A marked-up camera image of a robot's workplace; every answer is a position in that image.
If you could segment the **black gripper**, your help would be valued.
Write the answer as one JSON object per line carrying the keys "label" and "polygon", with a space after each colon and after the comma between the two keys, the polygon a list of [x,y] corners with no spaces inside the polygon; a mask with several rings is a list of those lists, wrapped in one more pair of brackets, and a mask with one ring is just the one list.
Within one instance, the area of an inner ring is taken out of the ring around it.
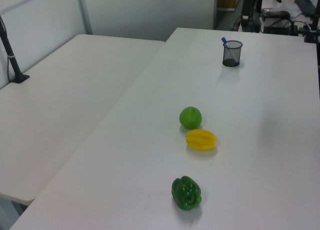
{"label": "black gripper", "polygon": [[260,32],[261,31],[261,20],[259,16],[252,18],[250,27],[250,12],[252,9],[253,0],[243,0],[242,10],[241,10],[241,31],[242,32]]}

